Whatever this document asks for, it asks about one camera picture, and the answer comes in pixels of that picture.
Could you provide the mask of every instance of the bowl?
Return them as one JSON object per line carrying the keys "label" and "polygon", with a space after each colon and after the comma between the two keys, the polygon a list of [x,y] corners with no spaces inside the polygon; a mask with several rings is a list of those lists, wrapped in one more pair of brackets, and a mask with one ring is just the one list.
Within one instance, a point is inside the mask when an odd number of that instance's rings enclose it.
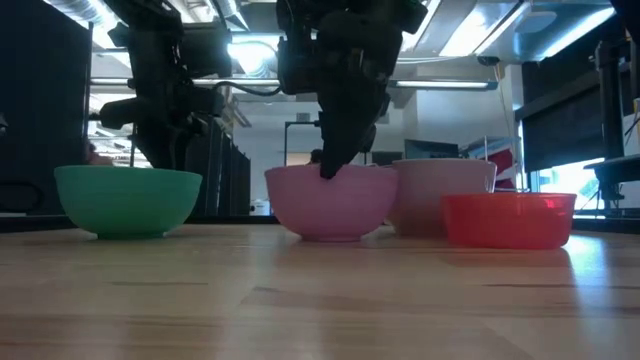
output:
{"label": "bowl", "polygon": [[59,167],[55,177],[67,216],[101,239],[162,237],[190,215],[202,182],[188,172],[112,166]]}
{"label": "bowl", "polygon": [[400,160],[398,193],[389,222],[403,237],[434,238],[446,235],[440,211],[445,195],[493,192],[497,167],[467,159]]}
{"label": "bowl", "polygon": [[306,240],[357,241],[389,213],[398,175],[393,169],[345,165],[331,180],[318,165],[268,170],[271,207],[280,223]]}
{"label": "bowl", "polygon": [[557,249],[567,243],[575,194],[496,193],[446,196],[449,242],[499,249]]}

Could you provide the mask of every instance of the teal bowl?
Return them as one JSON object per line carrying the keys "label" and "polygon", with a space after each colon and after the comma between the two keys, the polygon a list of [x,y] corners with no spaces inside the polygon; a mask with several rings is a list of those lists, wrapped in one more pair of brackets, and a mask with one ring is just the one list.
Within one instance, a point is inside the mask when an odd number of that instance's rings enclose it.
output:
{"label": "teal bowl", "polygon": [[200,192],[198,174],[113,166],[55,169],[67,216],[101,239],[164,236],[189,217]]}

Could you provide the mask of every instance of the robotic manipulator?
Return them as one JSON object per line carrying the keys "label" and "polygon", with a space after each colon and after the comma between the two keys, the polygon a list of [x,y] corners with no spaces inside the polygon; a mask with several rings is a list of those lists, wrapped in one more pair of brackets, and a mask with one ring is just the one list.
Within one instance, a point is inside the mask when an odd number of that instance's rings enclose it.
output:
{"label": "robotic manipulator", "polygon": [[[183,24],[164,0],[105,3],[126,23],[109,34],[129,51],[136,98],[105,104],[96,118],[115,129],[135,123],[132,139],[154,167],[184,170],[189,142],[222,113],[217,86],[234,86],[229,79],[197,87],[193,79],[231,77],[231,32],[220,23]],[[402,32],[415,33],[427,9],[417,0],[278,0],[275,15],[286,34],[278,46],[280,89],[317,93],[320,173],[331,179],[358,152],[370,151],[375,123],[389,106],[386,87]]]}

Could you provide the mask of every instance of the desk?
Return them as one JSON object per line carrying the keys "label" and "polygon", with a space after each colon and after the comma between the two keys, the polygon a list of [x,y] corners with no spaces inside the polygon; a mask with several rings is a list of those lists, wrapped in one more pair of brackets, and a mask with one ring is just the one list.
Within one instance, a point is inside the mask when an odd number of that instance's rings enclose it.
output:
{"label": "desk", "polygon": [[0,359],[638,359],[640,237],[452,249],[279,226],[0,235]]}

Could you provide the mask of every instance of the red bowl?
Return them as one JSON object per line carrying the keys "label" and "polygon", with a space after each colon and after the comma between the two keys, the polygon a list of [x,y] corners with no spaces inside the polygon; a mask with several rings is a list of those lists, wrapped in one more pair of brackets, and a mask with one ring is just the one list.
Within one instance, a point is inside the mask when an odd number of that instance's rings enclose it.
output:
{"label": "red bowl", "polygon": [[449,242],[499,249],[557,249],[569,240],[575,194],[477,194],[442,199]]}

